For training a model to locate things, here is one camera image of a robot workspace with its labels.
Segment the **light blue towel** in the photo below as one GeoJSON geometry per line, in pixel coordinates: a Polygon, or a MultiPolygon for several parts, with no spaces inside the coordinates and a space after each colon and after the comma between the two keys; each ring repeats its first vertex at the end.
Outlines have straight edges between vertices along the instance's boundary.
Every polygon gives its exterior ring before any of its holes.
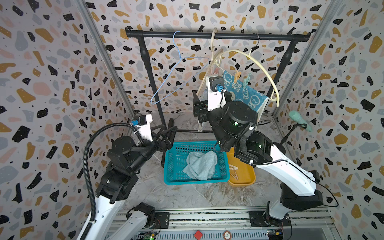
{"type": "Polygon", "coordinates": [[[210,180],[218,163],[217,154],[214,151],[207,153],[191,152],[187,156],[187,166],[183,172],[191,179],[206,181],[210,180]]]}

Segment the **white clothespin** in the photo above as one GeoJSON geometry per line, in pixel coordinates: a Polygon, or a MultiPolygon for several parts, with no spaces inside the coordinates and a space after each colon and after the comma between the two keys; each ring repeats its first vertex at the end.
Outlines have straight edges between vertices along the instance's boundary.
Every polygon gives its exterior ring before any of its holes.
{"type": "Polygon", "coordinates": [[[231,164],[229,164],[229,170],[232,170],[232,171],[237,171],[237,170],[238,170],[238,167],[237,167],[237,166],[234,166],[234,165],[231,165],[231,164]]]}

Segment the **peach clothespin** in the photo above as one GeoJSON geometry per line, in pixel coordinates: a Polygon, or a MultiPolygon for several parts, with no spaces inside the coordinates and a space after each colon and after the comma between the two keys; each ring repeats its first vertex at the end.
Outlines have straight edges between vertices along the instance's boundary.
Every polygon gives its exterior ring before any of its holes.
{"type": "Polygon", "coordinates": [[[231,173],[231,176],[236,180],[236,181],[238,181],[239,180],[239,178],[238,178],[238,175],[237,175],[237,173],[236,173],[236,171],[234,171],[233,173],[231,173]]]}

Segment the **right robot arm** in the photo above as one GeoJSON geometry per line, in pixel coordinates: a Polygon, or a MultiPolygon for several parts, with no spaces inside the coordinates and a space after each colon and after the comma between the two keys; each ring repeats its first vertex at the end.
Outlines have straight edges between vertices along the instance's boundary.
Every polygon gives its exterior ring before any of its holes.
{"type": "Polygon", "coordinates": [[[262,122],[247,104],[232,101],[227,92],[214,92],[206,101],[200,101],[194,93],[193,110],[200,123],[209,122],[222,152],[233,149],[235,158],[281,181],[281,196],[269,202],[266,211],[257,218],[261,225],[276,226],[290,211],[323,205],[323,195],[317,190],[317,171],[303,170],[285,155],[282,144],[256,131],[262,122]]]}

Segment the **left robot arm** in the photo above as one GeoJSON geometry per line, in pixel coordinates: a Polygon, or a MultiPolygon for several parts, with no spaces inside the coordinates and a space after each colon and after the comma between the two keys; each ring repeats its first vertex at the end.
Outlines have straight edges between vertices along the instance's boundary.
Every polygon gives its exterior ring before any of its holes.
{"type": "Polygon", "coordinates": [[[150,133],[152,141],[145,140],[140,129],[129,123],[112,123],[97,130],[88,140],[83,152],[83,170],[87,191],[89,194],[91,212],[78,236],[79,240],[102,240],[138,181],[141,167],[151,159],[156,152],[166,153],[173,147],[176,126],[166,129],[163,125],[157,127],[158,133],[150,133]],[[122,136],[113,142],[107,152],[110,162],[107,171],[101,177],[96,190],[93,189],[89,152],[92,143],[102,132],[114,127],[128,127],[137,136],[137,145],[132,137],[122,136]]]}

